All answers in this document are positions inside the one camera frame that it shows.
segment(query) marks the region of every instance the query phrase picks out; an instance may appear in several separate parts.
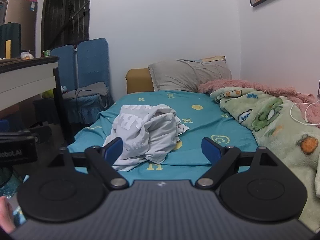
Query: pillowcase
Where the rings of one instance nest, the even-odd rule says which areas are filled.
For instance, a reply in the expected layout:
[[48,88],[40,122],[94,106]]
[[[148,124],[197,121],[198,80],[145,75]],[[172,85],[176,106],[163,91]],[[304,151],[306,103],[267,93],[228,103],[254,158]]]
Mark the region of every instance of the pillowcase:
[[232,79],[225,56],[198,60],[167,60],[148,66],[153,87],[158,90],[197,92],[200,84],[216,79]]

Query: pink fluffy blanket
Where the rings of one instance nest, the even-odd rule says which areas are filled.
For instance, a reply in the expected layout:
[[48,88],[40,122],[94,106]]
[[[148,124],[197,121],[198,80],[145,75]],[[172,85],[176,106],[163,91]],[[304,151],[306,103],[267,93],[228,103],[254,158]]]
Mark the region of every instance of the pink fluffy blanket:
[[[253,88],[259,91],[262,91],[266,94],[275,96],[275,97],[287,97],[288,100],[294,103],[315,103],[317,99],[312,94],[302,94],[298,93],[294,87],[287,88],[272,88],[266,85],[259,84],[257,82],[249,82],[246,80],[230,80],[230,79],[220,79],[209,81],[207,83],[201,84],[198,87],[199,93],[212,93],[215,90],[223,87],[242,87],[242,88]],[[304,112],[308,105],[297,104],[299,109],[302,112],[304,118]],[[320,123],[320,103],[312,105],[307,111],[307,119],[309,123],[316,124]]]

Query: gray ribbed panel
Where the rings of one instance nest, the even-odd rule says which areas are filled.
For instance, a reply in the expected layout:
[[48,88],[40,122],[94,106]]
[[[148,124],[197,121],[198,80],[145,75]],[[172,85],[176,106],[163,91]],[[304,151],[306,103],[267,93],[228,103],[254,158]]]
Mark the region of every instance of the gray ribbed panel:
[[17,240],[303,240],[313,233],[292,220],[260,225],[241,220],[219,203],[211,191],[189,181],[136,181],[113,191],[91,215],[67,224],[28,220],[12,236]]

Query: bed sheet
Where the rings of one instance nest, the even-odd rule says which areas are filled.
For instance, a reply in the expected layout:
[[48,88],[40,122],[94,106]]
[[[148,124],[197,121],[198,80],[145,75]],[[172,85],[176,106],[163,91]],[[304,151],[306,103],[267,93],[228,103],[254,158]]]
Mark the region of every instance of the bed sheet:
[[93,125],[75,136],[76,141],[68,146],[69,151],[82,152],[93,145],[102,146],[122,105],[158,104],[173,108],[190,130],[179,136],[181,142],[161,164],[145,162],[131,171],[120,171],[130,184],[135,179],[190,179],[194,183],[211,167],[201,151],[203,137],[209,137],[222,146],[239,147],[242,151],[255,151],[257,148],[252,132],[236,122],[229,113],[223,112],[209,95],[167,90],[122,97],[108,110],[100,112]]

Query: black circular disc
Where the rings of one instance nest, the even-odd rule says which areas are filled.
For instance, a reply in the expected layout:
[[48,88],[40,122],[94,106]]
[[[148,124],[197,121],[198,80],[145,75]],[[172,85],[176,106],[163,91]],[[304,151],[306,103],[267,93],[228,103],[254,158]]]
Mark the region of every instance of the black circular disc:
[[286,173],[246,171],[228,177],[221,184],[220,197],[240,217],[257,222],[285,221],[299,217],[304,207],[306,195],[303,189],[303,194],[297,192],[298,186]]
[[18,191],[24,215],[44,222],[77,220],[93,212],[103,198],[104,189],[97,179],[66,167],[41,170]]

